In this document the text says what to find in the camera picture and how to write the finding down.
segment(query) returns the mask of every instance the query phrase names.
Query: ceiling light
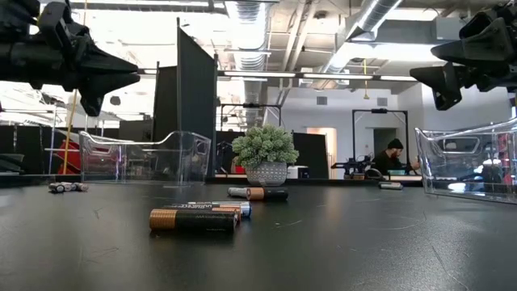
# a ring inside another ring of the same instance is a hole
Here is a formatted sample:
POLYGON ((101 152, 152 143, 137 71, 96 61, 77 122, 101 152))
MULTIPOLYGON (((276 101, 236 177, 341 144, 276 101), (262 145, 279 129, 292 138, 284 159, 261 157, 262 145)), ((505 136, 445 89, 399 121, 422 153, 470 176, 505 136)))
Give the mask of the ceiling light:
MULTIPOLYGON (((84 3, 83 0, 72 0, 73 3, 84 3)), ((120 5, 150 5, 150 6, 199 6, 208 7, 208 2, 186 1, 156 1, 156 0, 88 0, 89 4, 120 4, 120 5)), ((225 8, 223 3, 214 3, 215 8, 225 8)))
POLYGON ((225 76, 232 77, 262 77, 262 78, 294 78, 295 73, 225 71, 225 76))
POLYGON ((404 82, 417 82, 417 79, 407 76, 380 76, 382 81, 404 81, 404 82))
POLYGON ((339 80, 372 80, 373 76, 354 74, 304 74, 304 78, 339 79, 339 80))
POLYGON ((267 82, 267 78, 231 77, 232 81, 267 82))
POLYGON ((27 114, 45 114, 45 113, 53 113, 49 110, 31 110, 31 109, 4 109, 6 113, 27 113, 27 114))
POLYGON ((234 49, 234 48, 225 48, 224 52, 232 53, 232 54, 248 53, 248 54, 259 54, 259 55, 268 55, 268 56, 271 55, 271 52, 269 52, 269 51, 250 51, 250 50, 241 50, 241 49, 234 49))

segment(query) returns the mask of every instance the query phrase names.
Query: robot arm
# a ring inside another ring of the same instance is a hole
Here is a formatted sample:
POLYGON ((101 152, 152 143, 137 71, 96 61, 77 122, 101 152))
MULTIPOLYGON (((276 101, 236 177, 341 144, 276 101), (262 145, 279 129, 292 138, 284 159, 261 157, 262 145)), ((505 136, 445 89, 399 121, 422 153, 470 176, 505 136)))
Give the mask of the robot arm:
POLYGON ((137 70, 95 45, 89 28, 72 20, 69 0, 41 14, 38 0, 0 1, 0 80, 79 89, 85 112, 98 116, 106 93, 140 81, 137 70), (30 25, 40 32, 30 36, 30 25))
POLYGON ((448 110, 461 101, 460 89, 476 85, 517 89, 517 6, 512 2, 478 12, 461 30, 460 40, 434 47, 443 67, 417 68, 410 75, 433 89, 435 106, 448 110))

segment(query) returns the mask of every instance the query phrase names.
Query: black table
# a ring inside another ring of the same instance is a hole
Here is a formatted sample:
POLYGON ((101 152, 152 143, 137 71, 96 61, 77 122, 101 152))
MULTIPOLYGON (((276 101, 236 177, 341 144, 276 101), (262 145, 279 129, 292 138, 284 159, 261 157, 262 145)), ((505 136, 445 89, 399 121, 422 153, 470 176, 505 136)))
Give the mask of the black table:
POLYGON ((149 212, 228 185, 0 190, 0 290, 515 290, 517 206, 289 187, 234 235, 155 235, 149 212))

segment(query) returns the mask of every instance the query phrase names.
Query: succulent plant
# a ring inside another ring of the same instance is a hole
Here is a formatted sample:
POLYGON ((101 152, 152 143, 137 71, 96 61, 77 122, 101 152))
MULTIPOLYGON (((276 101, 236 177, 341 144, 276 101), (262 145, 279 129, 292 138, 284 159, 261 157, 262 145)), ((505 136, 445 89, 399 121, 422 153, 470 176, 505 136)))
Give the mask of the succulent plant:
POLYGON ((248 129, 244 137, 233 140, 237 164, 253 168, 263 162, 294 163, 299 153, 294 149, 292 134, 273 125, 248 129))

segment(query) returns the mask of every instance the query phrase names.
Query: clear plastic bin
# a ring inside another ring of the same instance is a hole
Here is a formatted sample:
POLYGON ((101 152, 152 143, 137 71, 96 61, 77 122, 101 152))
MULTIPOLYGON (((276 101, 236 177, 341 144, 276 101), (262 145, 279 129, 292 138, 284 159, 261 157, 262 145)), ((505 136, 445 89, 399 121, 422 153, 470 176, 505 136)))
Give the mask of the clear plastic bin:
POLYGON ((426 192, 517 204, 517 119, 454 132, 415 131, 426 192))
POLYGON ((184 186, 203 183, 210 139, 172 132, 160 142, 134 142, 80 133, 84 182, 158 183, 184 186))

